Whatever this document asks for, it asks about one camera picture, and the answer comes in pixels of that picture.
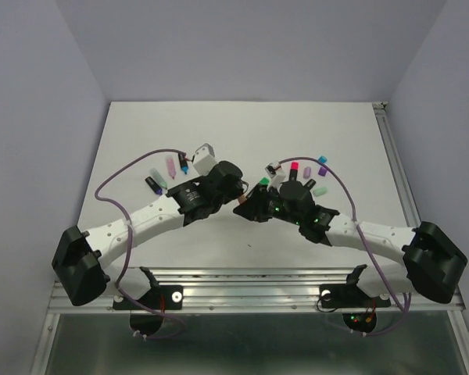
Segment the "pastel green cap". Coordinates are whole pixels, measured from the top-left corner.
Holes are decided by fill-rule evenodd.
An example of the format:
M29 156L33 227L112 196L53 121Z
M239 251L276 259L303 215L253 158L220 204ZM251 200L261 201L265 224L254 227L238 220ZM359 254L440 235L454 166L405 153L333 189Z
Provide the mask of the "pastel green cap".
M312 190L313 196L320 197L328 193L328 189L326 187L317 187Z

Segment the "pastel purple cap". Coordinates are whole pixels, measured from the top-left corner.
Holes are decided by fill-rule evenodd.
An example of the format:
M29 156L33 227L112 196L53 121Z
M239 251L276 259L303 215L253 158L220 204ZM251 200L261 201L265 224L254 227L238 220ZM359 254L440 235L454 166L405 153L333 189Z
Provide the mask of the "pastel purple cap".
M310 166L307 166L304 168L304 171L303 171L303 178L304 179L309 179L310 176L311 176L311 172L312 172L312 169Z

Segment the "black highlighter blue tip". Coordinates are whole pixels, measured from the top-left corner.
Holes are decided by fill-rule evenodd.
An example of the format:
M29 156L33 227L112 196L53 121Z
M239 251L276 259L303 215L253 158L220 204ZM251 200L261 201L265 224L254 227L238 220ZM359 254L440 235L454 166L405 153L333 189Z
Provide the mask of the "black highlighter blue tip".
M188 159L187 159L186 155L183 154L183 153L179 153L179 154L178 154L178 162L179 162L181 171L182 171L185 175L187 175L187 174L188 174L188 170L189 170L189 166L188 166Z

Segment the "pastel purple highlighter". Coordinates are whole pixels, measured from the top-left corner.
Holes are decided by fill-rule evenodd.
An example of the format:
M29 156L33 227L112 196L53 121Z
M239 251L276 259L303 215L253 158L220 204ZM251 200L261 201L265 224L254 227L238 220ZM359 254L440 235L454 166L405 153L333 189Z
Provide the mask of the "pastel purple highlighter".
M175 168L174 157L172 155L168 155L165 159L166 168L169 176L174 179L177 175L177 171Z

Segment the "purple highlighter cap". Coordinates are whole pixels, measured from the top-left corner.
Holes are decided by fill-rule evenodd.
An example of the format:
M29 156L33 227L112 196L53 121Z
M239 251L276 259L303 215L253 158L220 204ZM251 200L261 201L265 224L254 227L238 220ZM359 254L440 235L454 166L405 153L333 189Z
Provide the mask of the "purple highlighter cap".
M327 174L328 170L324 167L321 167L318 171L318 174L322 177L324 177Z

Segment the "black highlighter purple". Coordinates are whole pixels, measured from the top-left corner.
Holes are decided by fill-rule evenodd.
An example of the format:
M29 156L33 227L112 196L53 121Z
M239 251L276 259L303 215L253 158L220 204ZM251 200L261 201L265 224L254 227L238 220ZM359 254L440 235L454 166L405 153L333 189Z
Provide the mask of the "black highlighter purple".
M163 193L163 189L161 188L161 186L152 177L146 177L145 183L152 189L152 191L156 195L161 195Z

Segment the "pastel green highlighter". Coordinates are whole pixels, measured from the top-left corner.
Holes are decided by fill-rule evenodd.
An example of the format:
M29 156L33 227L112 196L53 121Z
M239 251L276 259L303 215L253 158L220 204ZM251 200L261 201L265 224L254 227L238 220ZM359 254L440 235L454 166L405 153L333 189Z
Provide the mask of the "pastel green highlighter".
M156 168L150 169L150 176L161 188L163 189L168 188L168 184L166 180L163 178L163 176L160 174L160 172Z

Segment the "black highlighter orange cap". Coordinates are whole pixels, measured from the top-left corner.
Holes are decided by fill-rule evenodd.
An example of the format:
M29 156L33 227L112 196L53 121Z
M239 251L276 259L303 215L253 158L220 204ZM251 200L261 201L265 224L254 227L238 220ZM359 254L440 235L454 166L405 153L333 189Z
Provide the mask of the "black highlighter orange cap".
M316 185L316 181L314 179L310 179L304 184L304 187L307 188L307 189L311 189L315 185Z

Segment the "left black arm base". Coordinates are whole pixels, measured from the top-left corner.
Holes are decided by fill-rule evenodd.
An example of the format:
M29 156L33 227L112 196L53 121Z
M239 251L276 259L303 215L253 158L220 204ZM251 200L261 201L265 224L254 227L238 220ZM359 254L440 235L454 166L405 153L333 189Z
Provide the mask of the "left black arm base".
M159 288L153 288L138 299L138 304L131 302L128 298L121 301L113 301L113 309L116 311L142 310L141 305L156 311L179 311L182 310L184 299L184 288L182 285L165 284Z

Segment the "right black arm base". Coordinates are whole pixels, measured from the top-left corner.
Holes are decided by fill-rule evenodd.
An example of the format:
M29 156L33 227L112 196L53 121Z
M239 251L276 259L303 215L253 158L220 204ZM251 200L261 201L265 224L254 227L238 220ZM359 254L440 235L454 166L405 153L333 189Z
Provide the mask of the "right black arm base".
M322 284L320 286L321 305L326 309L388 308L390 299L369 297L356 285Z

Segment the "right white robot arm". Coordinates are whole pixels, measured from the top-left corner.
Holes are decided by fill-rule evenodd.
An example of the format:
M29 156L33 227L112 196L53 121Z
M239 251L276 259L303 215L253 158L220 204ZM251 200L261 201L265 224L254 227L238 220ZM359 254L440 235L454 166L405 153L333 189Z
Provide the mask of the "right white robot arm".
M389 227L356 222L353 218L314 202L310 190L297 181L280 188L257 184L234 214L252 222L278 219L298 226L308 241L352 248L391 260L379 271L358 266L344 286L346 300L361 305L369 298L417 292L447 304L467 265L467 257L434 223L418 227Z

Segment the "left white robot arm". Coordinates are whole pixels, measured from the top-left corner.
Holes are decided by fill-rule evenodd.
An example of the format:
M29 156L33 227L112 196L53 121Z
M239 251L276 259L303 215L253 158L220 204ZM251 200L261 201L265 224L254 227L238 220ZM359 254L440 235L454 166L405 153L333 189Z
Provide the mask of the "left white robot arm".
M121 220L86 231L77 226L64 230L52 268L71 304L86 305L116 284L110 268L119 257L158 235L208 218L242 193L242 171L220 161Z

